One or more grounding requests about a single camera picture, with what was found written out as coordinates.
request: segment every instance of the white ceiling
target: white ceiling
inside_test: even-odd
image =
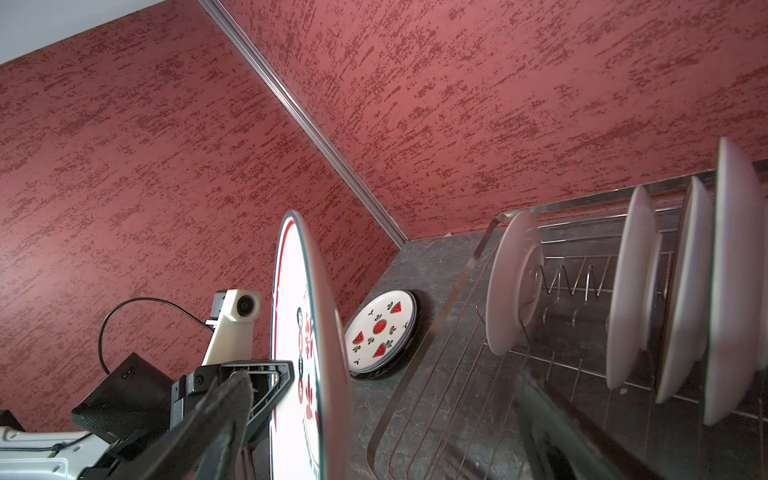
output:
[[[0,0],[0,64],[162,0]]]

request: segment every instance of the white plate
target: white plate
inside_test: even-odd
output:
[[[763,202],[752,162],[721,138],[704,386],[707,425],[739,405],[754,377],[763,293]]]
[[[661,233],[656,233],[654,245],[650,250],[650,258],[648,259],[648,283],[645,286],[645,307],[643,308],[643,321],[640,327],[640,348],[642,350],[648,347],[648,338],[650,337],[650,315],[654,311],[656,272],[659,270],[659,257],[661,257],[661,241],[663,238],[664,236]]]
[[[496,355],[512,348],[520,339],[522,326],[531,322],[541,293],[542,265],[538,219],[530,210],[523,210],[504,232],[488,285],[485,335]]]
[[[650,319],[648,296],[652,295],[648,286],[654,282],[650,275],[655,274],[657,235],[653,204],[645,188],[637,187],[621,234],[608,314],[605,380],[609,389],[617,388],[629,377],[637,354],[645,349]]]
[[[768,200],[763,204],[763,242],[768,242]],[[768,252],[763,244],[763,306],[760,313],[760,354],[757,369],[768,366]]]
[[[270,356],[292,361],[294,372],[270,421],[272,478],[346,479],[352,394],[343,333],[319,248],[292,210],[280,228],[272,298]]]
[[[415,298],[405,290],[379,295],[363,307],[346,328],[349,371],[372,372],[396,358],[410,338],[415,316]]]
[[[704,185],[692,177],[680,216],[656,403],[666,401],[683,386],[707,348],[713,215]]]

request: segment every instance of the metal corner trim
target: metal corner trim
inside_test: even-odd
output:
[[[266,86],[280,100],[280,103],[285,106],[293,119],[296,120],[304,132],[309,135],[312,142],[317,146],[320,152],[323,153],[333,168],[339,172],[341,178],[346,182],[349,188],[352,189],[352,192],[355,193],[376,221],[379,222],[379,225],[382,226],[389,237],[392,238],[395,245],[397,245],[398,248],[402,248],[405,242],[408,241],[408,237],[402,230],[400,230],[400,227],[398,227],[394,219],[389,216],[384,206],[373,196],[373,192],[369,190],[360,177],[357,176],[352,167],[350,167],[346,160],[344,160],[344,156],[336,149],[336,146],[333,145],[333,142],[328,136],[323,133],[319,125],[312,119],[309,112],[304,110],[304,107],[299,104],[269,62],[266,61],[243,29],[237,24],[234,18],[232,18],[232,15],[230,15],[219,0],[198,1],[203,8],[205,8],[205,11],[208,12],[208,15],[210,15],[214,22],[219,25],[219,28],[221,28],[232,43],[234,43],[237,50],[243,54],[246,61],[253,67],[256,73],[259,74]]]

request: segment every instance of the red textured wall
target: red textured wall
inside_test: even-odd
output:
[[[0,65],[0,160],[0,408],[32,430],[71,428],[120,301],[159,296],[203,317],[218,289],[269,294],[289,208],[319,240],[344,316],[396,254],[194,0]],[[210,338],[167,306],[113,318],[112,367],[135,350],[178,376]]]
[[[223,0],[410,237],[768,157],[768,2]]]

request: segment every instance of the dish rack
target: dish rack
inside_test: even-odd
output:
[[[768,171],[768,161],[754,165],[759,174]],[[713,184],[713,170],[697,176]],[[700,421],[701,362],[672,399],[660,405],[654,401],[681,192],[689,181],[685,176],[646,185],[649,194],[658,196],[657,204],[667,204],[656,210],[663,241],[653,327],[648,350],[638,357],[629,380],[613,391],[604,374],[607,315],[626,213],[542,223],[542,294],[524,341],[503,356],[491,353],[485,342],[484,308],[503,233],[498,227],[516,212],[496,217],[412,354],[372,434],[367,461],[374,476],[532,478],[512,408],[515,377],[527,368],[665,478],[765,479],[762,372],[738,409],[713,427]],[[567,215],[625,205],[632,190],[532,210]]]

